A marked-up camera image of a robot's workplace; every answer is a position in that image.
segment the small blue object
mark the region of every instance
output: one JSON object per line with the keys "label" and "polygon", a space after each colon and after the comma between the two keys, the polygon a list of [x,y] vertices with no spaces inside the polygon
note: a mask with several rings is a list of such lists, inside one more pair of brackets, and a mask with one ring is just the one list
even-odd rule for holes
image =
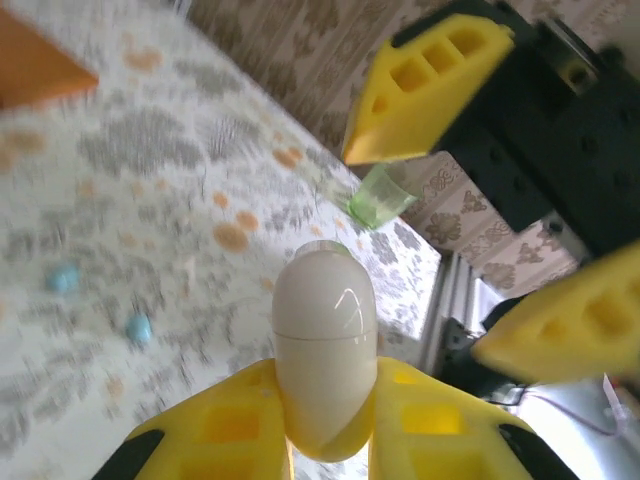
{"label": "small blue object", "polygon": [[133,343],[144,345],[151,340],[151,321],[147,315],[137,313],[127,323],[127,337]]}
{"label": "small blue object", "polygon": [[47,288],[52,292],[71,292],[78,288],[80,270],[73,264],[60,265],[49,272],[46,283]]}

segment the floral tablecloth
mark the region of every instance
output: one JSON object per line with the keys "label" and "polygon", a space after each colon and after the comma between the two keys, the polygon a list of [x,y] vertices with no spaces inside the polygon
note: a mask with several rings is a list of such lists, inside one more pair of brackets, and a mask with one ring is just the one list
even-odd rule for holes
{"label": "floral tablecloth", "polygon": [[[314,239],[365,265],[384,353],[415,358],[438,254],[327,200],[356,180],[219,50],[141,0],[5,6],[100,87],[0,116],[1,478],[90,478],[136,424],[270,356],[274,281]],[[79,290],[47,292],[65,262]],[[123,334],[135,311],[153,322],[144,348]],[[296,478],[365,464],[297,456]]]}

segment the yellow 3d printed part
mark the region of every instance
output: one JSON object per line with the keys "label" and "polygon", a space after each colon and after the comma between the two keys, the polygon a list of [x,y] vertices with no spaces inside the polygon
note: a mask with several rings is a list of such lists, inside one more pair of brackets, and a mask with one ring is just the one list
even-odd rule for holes
{"label": "yellow 3d printed part", "polygon": [[292,480],[275,378],[263,360],[136,428],[165,433],[136,480]]}
{"label": "yellow 3d printed part", "polygon": [[347,123],[347,165],[427,154],[513,49],[491,20],[452,15],[408,44],[378,51]]}
{"label": "yellow 3d printed part", "polygon": [[391,358],[378,358],[371,480],[530,480],[497,426],[526,423]]}
{"label": "yellow 3d printed part", "polygon": [[473,354],[531,383],[637,369],[640,241],[526,297],[478,341]]}

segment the green plastic cup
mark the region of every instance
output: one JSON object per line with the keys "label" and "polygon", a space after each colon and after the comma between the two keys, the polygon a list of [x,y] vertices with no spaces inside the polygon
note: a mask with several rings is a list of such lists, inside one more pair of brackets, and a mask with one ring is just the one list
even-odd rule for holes
{"label": "green plastic cup", "polygon": [[349,215],[367,228],[376,229],[390,222],[419,198],[417,192],[398,183],[391,166],[374,166],[347,205]]}

